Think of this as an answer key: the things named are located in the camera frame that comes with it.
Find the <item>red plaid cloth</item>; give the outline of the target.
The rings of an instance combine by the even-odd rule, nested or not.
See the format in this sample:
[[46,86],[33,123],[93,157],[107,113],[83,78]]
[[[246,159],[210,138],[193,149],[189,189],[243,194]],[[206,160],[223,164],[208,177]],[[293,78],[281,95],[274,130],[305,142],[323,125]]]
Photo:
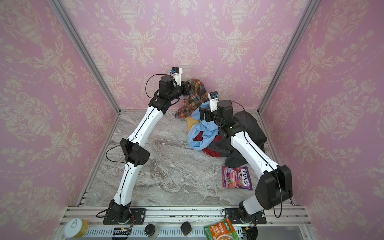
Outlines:
[[175,118],[177,119],[187,118],[203,103],[209,101],[208,93],[200,80],[192,79],[188,82],[190,84],[190,91],[187,96],[183,96],[183,107],[175,112]]

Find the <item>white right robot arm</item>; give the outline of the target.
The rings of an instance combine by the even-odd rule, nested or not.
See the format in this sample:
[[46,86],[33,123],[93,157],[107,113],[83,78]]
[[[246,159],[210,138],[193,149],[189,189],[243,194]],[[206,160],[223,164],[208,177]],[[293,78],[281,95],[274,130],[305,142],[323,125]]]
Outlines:
[[199,107],[199,118],[206,122],[214,122],[219,134],[229,139],[236,149],[252,167],[259,179],[255,193],[239,203],[239,215],[243,222],[249,223],[256,214],[270,210],[293,197],[292,172],[286,165],[280,166],[270,159],[253,142],[247,133],[247,127],[235,121],[231,101],[218,101],[217,109]]

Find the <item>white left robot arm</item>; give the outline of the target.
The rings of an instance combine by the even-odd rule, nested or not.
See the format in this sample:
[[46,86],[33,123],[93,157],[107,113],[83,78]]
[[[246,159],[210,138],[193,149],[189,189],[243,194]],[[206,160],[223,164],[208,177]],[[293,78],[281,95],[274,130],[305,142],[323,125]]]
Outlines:
[[126,139],[121,139],[125,160],[124,172],[118,190],[106,210],[104,224],[131,224],[134,220],[130,206],[137,177],[143,165],[149,160],[150,153],[145,144],[159,120],[181,96],[187,96],[190,84],[182,81],[182,75],[171,73],[161,75],[159,89],[149,102],[149,107],[139,125]]

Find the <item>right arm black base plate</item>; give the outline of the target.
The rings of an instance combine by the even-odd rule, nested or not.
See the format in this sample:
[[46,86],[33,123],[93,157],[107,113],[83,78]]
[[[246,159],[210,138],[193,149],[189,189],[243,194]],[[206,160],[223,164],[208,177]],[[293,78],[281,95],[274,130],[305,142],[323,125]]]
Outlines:
[[225,208],[222,215],[228,218],[233,225],[265,225],[267,223],[264,211],[249,215],[241,208]]

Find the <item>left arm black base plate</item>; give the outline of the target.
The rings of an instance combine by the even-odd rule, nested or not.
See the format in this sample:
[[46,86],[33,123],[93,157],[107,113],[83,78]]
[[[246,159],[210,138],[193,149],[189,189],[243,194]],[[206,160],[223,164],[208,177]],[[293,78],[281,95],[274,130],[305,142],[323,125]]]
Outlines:
[[114,210],[107,210],[103,220],[104,225],[142,225],[146,217],[145,208],[133,208],[123,210],[121,213]]

